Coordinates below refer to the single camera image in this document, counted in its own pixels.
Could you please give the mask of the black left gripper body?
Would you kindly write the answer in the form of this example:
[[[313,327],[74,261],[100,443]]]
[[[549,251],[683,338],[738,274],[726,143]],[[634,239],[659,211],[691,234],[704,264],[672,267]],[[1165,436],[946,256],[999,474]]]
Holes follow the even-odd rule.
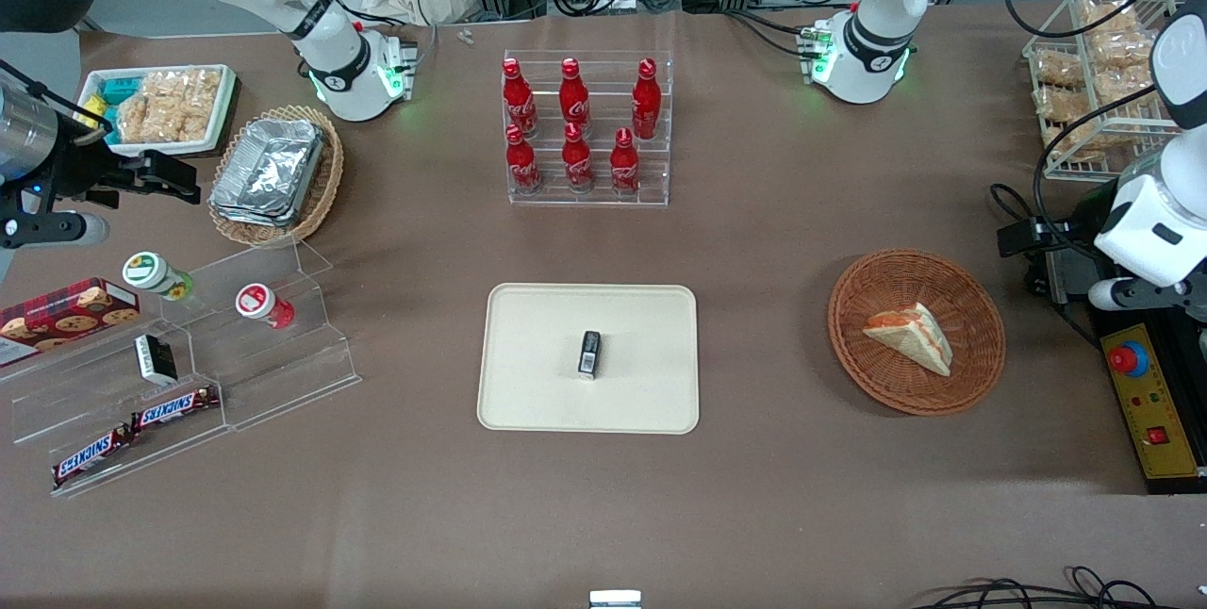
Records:
[[[1032,252],[1081,254],[1081,217],[1069,213],[1065,217],[1045,217],[1039,212],[1032,215],[1033,240]]]

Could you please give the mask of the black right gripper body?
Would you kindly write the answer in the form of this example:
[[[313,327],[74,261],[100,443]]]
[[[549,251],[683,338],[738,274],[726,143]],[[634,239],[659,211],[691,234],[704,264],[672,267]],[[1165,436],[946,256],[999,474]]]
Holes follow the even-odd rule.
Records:
[[[136,158],[107,148],[103,129],[86,125],[35,128],[33,131],[33,210],[52,212],[60,198],[118,206],[122,192],[145,195]]]

